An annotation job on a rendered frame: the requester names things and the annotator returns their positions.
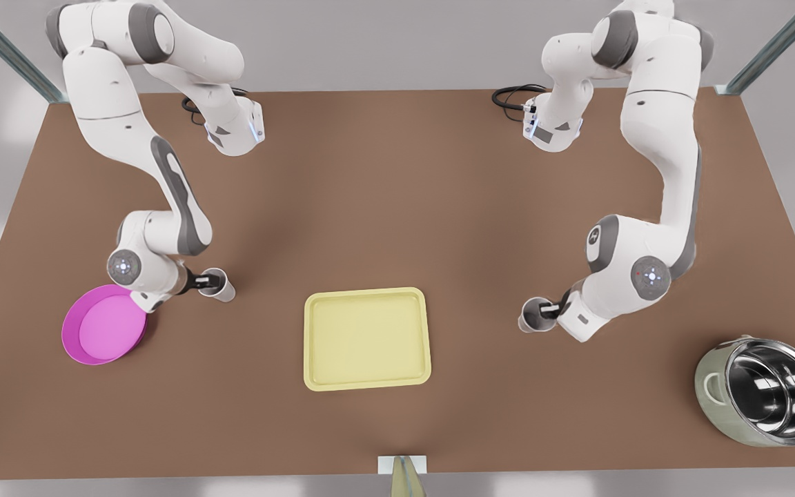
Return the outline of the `pink round plate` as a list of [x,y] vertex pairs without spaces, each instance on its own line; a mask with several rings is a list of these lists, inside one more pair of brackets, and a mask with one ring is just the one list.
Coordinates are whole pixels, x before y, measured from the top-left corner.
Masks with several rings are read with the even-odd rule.
[[61,339],[69,358],[101,365],[126,355],[141,342],[146,312],[117,285],[95,287],[76,299],[63,319]]

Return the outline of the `yellow rectangular tray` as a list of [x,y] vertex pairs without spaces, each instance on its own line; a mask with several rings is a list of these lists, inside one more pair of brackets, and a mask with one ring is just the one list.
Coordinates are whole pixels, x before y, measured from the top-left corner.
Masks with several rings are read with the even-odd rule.
[[303,364],[313,392],[425,383],[432,374],[425,295],[391,287],[309,296]]

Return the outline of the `white cup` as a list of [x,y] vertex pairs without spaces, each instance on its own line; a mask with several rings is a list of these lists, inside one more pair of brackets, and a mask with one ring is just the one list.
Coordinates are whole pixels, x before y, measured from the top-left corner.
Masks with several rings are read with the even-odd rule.
[[521,310],[518,318],[518,328],[524,333],[542,333],[550,331],[556,325],[556,319],[545,319],[542,317],[542,303],[544,297],[533,297],[528,299]]
[[236,291],[225,271],[210,268],[195,277],[199,293],[218,302],[228,303],[234,300]]

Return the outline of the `steel pot with green shell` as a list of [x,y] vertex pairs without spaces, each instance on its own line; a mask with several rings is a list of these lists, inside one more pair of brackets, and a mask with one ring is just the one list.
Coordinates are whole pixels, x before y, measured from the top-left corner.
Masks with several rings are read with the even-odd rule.
[[743,335],[698,361],[698,406],[711,425],[751,447],[795,447],[795,347]]

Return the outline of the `silver frame post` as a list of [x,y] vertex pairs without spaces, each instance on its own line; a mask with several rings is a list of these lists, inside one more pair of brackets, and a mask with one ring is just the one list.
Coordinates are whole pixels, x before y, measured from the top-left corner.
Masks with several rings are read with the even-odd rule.
[[67,103],[68,97],[0,31],[0,59],[49,104]]
[[420,479],[428,473],[426,456],[378,456],[377,472],[391,476],[389,497],[428,497]]
[[717,95],[742,95],[795,42],[795,13],[731,81],[715,85]]

